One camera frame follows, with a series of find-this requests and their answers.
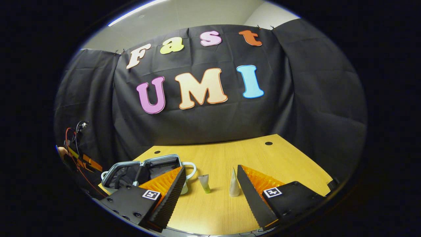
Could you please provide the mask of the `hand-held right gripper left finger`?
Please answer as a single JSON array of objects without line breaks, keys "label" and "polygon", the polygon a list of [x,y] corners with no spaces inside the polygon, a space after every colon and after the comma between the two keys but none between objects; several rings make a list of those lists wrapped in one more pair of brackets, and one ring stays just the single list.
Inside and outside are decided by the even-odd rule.
[{"label": "hand-held right gripper left finger", "polygon": [[161,231],[167,227],[185,181],[186,170],[181,166],[140,186],[121,187],[99,204],[128,222]]}]

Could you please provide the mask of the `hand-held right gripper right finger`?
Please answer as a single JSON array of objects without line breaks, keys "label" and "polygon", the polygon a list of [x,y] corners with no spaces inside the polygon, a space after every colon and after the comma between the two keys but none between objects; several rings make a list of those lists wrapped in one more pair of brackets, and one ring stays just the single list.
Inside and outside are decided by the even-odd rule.
[{"label": "hand-held right gripper right finger", "polygon": [[237,166],[236,178],[263,230],[293,223],[325,200],[299,181],[285,184],[244,165]]}]

